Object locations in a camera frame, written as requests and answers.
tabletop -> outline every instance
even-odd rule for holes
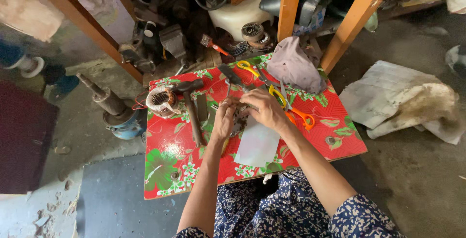
[[[254,68],[260,68],[272,81],[278,82],[267,73],[267,62],[273,53],[247,59]],[[263,84],[257,77],[247,70],[236,66],[237,62],[228,64],[246,85]],[[307,93],[300,89],[288,91],[288,100],[292,107],[311,114],[316,120],[315,126],[307,131],[300,124],[303,120],[295,115],[296,124],[300,132],[309,142],[329,161],[355,156],[367,152],[356,127],[348,116],[332,84],[322,69],[318,69],[327,81],[327,89],[318,95]],[[159,85],[176,84],[181,81],[202,79],[204,87],[191,93],[191,99],[205,94],[207,98],[208,119],[201,122],[203,137],[206,142],[210,139],[213,129],[215,110],[210,106],[221,102],[227,93],[225,76],[218,68],[210,68],[194,73],[181,74],[150,82],[150,89]],[[241,97],[241,88],[232,85],[230,95]],[[205,147],[196,148],[193,141],[192,128],[187,108],[182,96],[178,97],[181,114],[169,119],[154,115],[150,110],[147,116],[146,131],[146,161],[144,175],[144,199],[155,199],[163,196],[187,192],[192,189],[196,181]],[[263,176],[268,173],[298,167],[293,154],[289,151],[284,140],[280,139],[273,162],[265,167],[253,167],[234,162],[236,151],[241,141],[242,132],[230,138],[229,143],[220,159],[218,184],[243,181],[248,178]],[[332,136],[335,141],[328,144],[326,138]],[[176,180],[171,179],[172,172],[179,173]]]

paper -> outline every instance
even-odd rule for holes
[[[280,135],[277,132],[249,116],[234,161],[249,166],[265,167],[265,163],[274,161],[279,140]]]

person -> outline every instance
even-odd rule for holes
[[[251,181],[217,188],[224,141],[239,103],[244,114],[280,134],[300,169],[279,174],[278,190],[260,199]],[[226,98],[184,206],[176,238],[183,237],[404,237],[377,205],[358,194],[293,125],[277,100],[254,89]]]

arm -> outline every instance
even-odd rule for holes
[[[181,214],[177,232],[188,227],[198,227],[213,237],[218,167],[223,144],[233,128],[233,113],[237,103],[238,99],[227,98],[217,110],[212,136],[196,176],[196,184]]]
[[[255,89],[244,94],[240,102],[254,105],[257,109],[248,108],[245,112],[280,134],[330,216],[335,214],[336,209],[344,201],[357,194],[343,176],[290,122],[277,100],[269,93]]]

blue floral dress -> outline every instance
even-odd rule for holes
[[[277,192],[265,199],[255,185],[218,187],[215,237],[404,237],[364,195],[348,198],[329,217],[301,169],[279,174]],[[208,237],[188,227],[175,238]]]

